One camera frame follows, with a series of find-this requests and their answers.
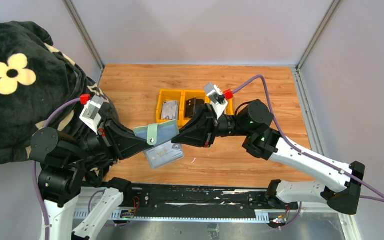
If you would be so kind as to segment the green card holder wallet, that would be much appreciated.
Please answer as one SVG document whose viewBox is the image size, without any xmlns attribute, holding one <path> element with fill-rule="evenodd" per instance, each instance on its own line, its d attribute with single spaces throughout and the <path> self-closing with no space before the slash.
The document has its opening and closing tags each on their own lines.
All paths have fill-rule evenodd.
<svg viewBox="0 0 384 240">
<path fill-rule="evenodd" d="M 172 142 L 172 139 L 180 133 L 176 120 L 136 127 L 133 132 L 150 146 L 143 153 L 152 169 L 184 157 L 183 146 Z"/>
</svg>

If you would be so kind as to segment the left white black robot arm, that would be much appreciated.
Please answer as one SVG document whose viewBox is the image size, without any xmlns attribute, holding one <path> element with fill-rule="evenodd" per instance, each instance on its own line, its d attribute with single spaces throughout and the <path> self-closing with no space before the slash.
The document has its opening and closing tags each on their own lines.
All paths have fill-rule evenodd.
<svg viewBox="0 0 384 240">
<path fill-rule="evenodd" d="M 111 165 L 150 148 L 147 141 L 113 120 L 105 120 L 85 138 L 72 136 L 51 127 L 39 130 L 32 138 L 30 158 L 42 165 L 37 188 L 43 212 L 44 239 L 95 240 L 117 207 L 130 207 L 134 218 L 144 200 L 133 192 L 130 181 L 110 180 L 97 205 L 73 227 L 76 206 L 84 180 L 99 187 L 103 173 L 93 168 Z"/>
</svg>

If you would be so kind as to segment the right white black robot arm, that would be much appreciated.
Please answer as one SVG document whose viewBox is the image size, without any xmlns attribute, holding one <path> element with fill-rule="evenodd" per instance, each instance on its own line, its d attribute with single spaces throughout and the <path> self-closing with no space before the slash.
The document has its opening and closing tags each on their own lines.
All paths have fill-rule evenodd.
<svg viewBox="0 0 384 240">
<path fill-rule="evenodd" d="M 217 137 L 243 136 L 242 147 L 257 159 L 292 167 L 313 178 L 308 182 L 272 180 L 264 202 L 274 208 L 295 202 L 325 204 L 346 215 L 355 215 L 361 196 L 364 164 L 341 163 L 293 142 L 271 127 L 274 114 L 260 100 L 243 103 L 233 115 L 217 115 L 208 103 L 180 129 L 172 142 L 209 148 Z"/>
</svg>

